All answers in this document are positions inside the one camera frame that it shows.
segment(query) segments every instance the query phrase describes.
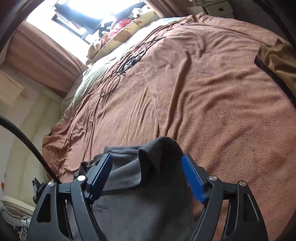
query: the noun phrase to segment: pink curtain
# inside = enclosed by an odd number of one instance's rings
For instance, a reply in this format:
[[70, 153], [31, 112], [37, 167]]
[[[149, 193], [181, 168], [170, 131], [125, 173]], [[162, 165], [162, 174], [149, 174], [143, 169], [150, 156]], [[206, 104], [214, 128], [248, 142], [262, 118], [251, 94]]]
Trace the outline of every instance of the pink curtain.
[[189, 1], [184, 0], [144, 0], [160, 18], [187, 16]]
[[79, 59], [26, 21], [12, 35], [5, 61], [63, 97], [87, 69]]

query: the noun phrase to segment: pink plush toy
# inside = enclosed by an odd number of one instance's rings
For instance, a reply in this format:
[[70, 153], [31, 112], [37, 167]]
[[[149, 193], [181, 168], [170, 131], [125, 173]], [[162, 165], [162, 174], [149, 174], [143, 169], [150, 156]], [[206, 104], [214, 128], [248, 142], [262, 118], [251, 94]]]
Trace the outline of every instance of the pink plush toy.
[[117, 23], [114, 28], [110, 31], [108, 38], [112, 38], [116, 33], [119, 32], [122, 28], [124, 28], [126, 25], [128, 25], [131, 22], [131, 19], [124, 19], [121, 20], [119, 23]]

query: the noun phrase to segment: silver screw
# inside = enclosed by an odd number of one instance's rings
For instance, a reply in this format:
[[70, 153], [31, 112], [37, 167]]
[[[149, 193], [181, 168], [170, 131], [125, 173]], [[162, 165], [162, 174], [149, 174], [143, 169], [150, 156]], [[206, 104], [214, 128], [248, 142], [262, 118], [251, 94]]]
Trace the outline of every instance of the silver screw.
[[244, 181], [239, 181], [239, 184], [240, 184], [242, 187], [245, 187], [245, 186], [247, 185]]
[[85, 180], [85, 176], [81, 175], [77, 178], [78, 181], [82, 182]]
[[214, 176], [214, 175], [211, 175], [211, 176], [209, 176], [209, 179], [210, 179], [211, 181], [216, 181], [216, 180], [217, 180], [217, 177]]
[[50, 181], [49, 183], [48, 183], [48, 186], [50, 186], [50, 187], [53, 187], [55, 185], [55, 181]]

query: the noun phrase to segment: brown plush toy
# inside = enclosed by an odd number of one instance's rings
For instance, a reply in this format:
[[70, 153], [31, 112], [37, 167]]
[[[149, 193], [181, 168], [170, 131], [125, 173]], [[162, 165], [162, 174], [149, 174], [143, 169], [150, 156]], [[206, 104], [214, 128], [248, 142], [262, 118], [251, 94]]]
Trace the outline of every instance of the brown plush toy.
[[92, 58], [94, 56], [96, 56], [96, 54], [98, 53], [98, 51], [101, 49], [102, 47], [102, 43], [104, 43], [105, 39], [104, 38], [99, 38], [98, 40], [94, 41], [90, 46], [89, 46], [89, 50], [87, 52], [87, 61], [86, 61], [86, 65], [91, 64], [92, 65]]

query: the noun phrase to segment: bedspread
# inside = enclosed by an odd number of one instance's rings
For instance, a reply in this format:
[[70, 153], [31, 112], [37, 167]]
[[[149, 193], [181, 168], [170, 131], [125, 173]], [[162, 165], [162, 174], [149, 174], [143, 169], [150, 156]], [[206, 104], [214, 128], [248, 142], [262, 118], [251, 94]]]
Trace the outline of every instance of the bedspread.
[[[262, 44], [277, 38], [249, 23], [204, 14], [158, 27], [119, 60], [150, 47], [113, 92], [100, 97], [117, 77], [99, 79], [70, 118], [44, 137], [45, 160], [69, 182], [80, 162], [106, 145], [172, 137], [209, 174], [246, 181], [275, 240], [296, 208], [296, 110], [254, 59]], [[202, 206], [193, 200], [192, 208], [198, 217]], [[226, 212], [224, 205], [222, 218]], [[222, 230], [219, 223], [216, 237]]]

